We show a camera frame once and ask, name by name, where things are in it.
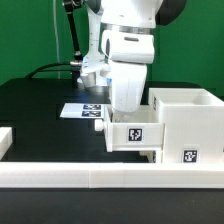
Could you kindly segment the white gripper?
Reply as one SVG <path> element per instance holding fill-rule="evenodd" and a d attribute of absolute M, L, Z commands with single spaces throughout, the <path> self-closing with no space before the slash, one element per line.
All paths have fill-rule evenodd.
<path fill-rule="evenodd" d="M 141 102 L 147 75 L 145 64 L 85 59 L 81 80 L 86 89 L 108 87 L 112 108 L 119 113 L 135 113 Z"/>

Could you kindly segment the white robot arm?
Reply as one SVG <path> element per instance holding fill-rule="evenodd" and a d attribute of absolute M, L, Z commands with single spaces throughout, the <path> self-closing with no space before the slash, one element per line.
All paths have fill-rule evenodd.
<path fill-rule="evenodd" d="M 138 110 L 147 66 L 154 61 L 158 25 L 172 23 L 187 0 L 83 0 L 89 19 L 89 51 L 84 56 L 81 80 L 86 88 L 110 80 L 113 111 Z"/>

